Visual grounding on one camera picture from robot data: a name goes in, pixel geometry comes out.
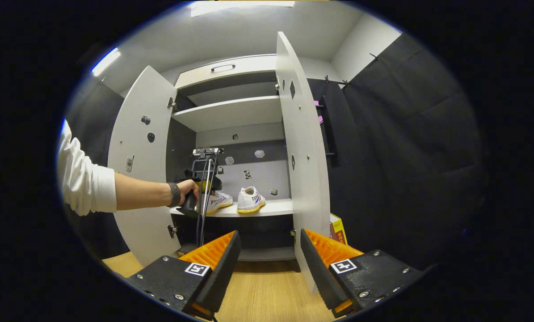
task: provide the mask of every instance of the sneaker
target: sneaker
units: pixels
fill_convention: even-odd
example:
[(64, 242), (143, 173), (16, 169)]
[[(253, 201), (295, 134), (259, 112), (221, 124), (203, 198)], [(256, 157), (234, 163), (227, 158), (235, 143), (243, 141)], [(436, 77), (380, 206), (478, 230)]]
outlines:
[(209, 196), (209, 200), (207, 201), (206, 214), (214, 214), (220, 208), (231, 206), (232, 203), (232, 196), (216, 191), (215, 195)]
[(265, 198), (257, 192), (255, 187), (241, 188), (237, 200), (237, 212), (240, 214), (250, 214), (258, 212), (265, 206)]

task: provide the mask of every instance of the open cabinet door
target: open cabinet door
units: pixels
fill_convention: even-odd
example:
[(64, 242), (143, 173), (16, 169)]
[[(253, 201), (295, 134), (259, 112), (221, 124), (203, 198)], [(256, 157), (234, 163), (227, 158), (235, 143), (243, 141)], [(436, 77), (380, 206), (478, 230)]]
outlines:
[(328, 236), (330, 195), (326, 153), (312, 93), (301, 63), (289, 40), (277, 35), (277, 82), (283, 111), (283, 126), (289, 155), (289, 179), (296, 231), (295, 255), (309, 291), (316, 285), (301, 251), (301, 229)]
[[(165, 182), (165, 149), (177, 89), (154, 68), (148, 66), (126, 95), (118, 112), (110, 148), (108, 167), (132, 178)], [(114, 213), (128, 248), (144, 266), (180, 248), (171, 238), (173, 227), (168, 207), (124, 210)]]

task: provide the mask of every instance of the ceiling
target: ceiling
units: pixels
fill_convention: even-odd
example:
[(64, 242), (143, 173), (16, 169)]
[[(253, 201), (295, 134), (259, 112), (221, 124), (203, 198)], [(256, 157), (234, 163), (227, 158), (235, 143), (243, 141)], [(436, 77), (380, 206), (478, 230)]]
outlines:
[(120, 93), (147, 65), (163, 73), (209, 59), (275, 53), (277, 31), (285, 33), (299, 57), (330, 61), (362, 15), (335, 1), (230, 8), (194, 18), (184, 6), (116, 44), (122, 55), (99, 78)]

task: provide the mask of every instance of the ceiling light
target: ceiling light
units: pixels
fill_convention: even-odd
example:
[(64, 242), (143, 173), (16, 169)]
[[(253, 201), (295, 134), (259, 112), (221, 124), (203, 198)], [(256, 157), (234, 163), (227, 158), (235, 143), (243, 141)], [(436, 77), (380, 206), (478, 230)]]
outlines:
[(113, 63), (118, 57), (120, 57), (120, 52), (118, 51), (118, 48), (112, 49), (110, 53), (108, 53), (102, 60), (92, 68), (92, 72), (94, 73), (94, 76), (100, 75), (108, 65)]
[(294, 1), (196, 1), (189, 7), (191, 8), (191, 17), (201, 16), (202, 14), (216, 12), (228, 8), (242, 8), (251, 6), (279, 6), (292, 8)]

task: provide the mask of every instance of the drawer handle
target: drawer handle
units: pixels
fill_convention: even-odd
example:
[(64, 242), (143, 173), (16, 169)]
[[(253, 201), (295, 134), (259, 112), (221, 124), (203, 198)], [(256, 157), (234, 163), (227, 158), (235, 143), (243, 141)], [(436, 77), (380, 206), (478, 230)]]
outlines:
[(229, 66), (229, 65), (231, 65), (233, 68), (235, 68), (235, 64), (226, 64), (226, 65), (221, 65), (221, 66), (216, 66), (216, 67), (211, 68), (211, 72), (215, 72), (215, 68), (225, 67), (225, 66)]

